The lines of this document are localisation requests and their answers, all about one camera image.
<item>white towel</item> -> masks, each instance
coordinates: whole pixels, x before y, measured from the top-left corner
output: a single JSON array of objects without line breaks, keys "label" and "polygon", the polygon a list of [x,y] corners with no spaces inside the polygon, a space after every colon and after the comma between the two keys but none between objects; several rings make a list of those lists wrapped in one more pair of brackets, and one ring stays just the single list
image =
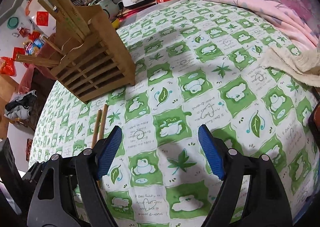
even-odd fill
[{"label": "white towel", "polygon": [[272,46],[261,57],[260,66],[282,70],[306,85],[320,87],[320,53],[316,48],[293,55],[285,47]]}]

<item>green and white tablecloth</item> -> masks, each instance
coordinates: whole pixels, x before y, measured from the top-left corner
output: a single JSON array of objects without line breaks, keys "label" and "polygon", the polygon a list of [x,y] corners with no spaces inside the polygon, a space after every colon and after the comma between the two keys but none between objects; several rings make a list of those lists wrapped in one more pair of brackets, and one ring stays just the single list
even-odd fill
[{"label": "green and white tablecloth", "polygon": [[[259,68],[268,46],[293,49],[292,42],[245,9],[202,0],[181,0],[118,33],[136,63],[136,85],[86,105],[57,82],[29,165],[90,147],[97,110],[107,103],[105,137],[115,125],[124,134],[103,177],[119,226],[201,225],[221,186],[197,139],[202,124],[244,155],[268,154],[295,216],[318,173],[319,153],[307,126],[316,100],[283,72]],[[244,178],[234,220],[247,188]],[[80,202],[79,191],[76,196]]]}]

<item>red plastic bag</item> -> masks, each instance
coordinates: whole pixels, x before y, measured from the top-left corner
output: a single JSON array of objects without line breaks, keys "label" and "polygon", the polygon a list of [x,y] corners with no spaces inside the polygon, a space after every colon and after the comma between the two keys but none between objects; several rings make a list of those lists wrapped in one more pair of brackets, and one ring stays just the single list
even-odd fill
[{"label": "red plastic bag", "polygon": [[0,58],[0,73],[15,76],[16,69],[14,67],[14,60],[9,57]]}]

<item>teal lid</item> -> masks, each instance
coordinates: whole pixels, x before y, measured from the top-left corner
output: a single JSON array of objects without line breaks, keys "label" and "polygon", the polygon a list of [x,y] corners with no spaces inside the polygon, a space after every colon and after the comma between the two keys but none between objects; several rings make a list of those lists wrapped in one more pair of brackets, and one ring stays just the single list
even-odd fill
[{"label": "teal lid", "polygon": [[18,27],[19,24],[19,18],[18,17],[10,17],[7,23],[7,26],[9,29],[15,29]]}]

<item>blue gripper pad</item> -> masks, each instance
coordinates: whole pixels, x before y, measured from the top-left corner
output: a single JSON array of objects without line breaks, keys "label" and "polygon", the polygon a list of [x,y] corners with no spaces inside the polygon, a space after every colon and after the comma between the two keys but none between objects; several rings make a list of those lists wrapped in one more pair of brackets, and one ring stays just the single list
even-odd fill
[{"label": "blue gripper pad", "polygon": [[118,148],[121,144],[122,140],[122,130],[120,127],[116,126],[116,132],[108,143],[108,145],[103,150],[102,154],[98,158],[98,172],[97,177],[101,179],[102,176],[108,174],[108,171],[111,167],[112,161],[116,156]]},{"label": "blue gripper pad", "polygon": [[215,146],[213,145],[213,137],[205,125],[199,127],[198,139],[213,174],[218,176],[220,180],[223,180],[225,175],[225,172],[223,170],[223,160],[216,150]]}]

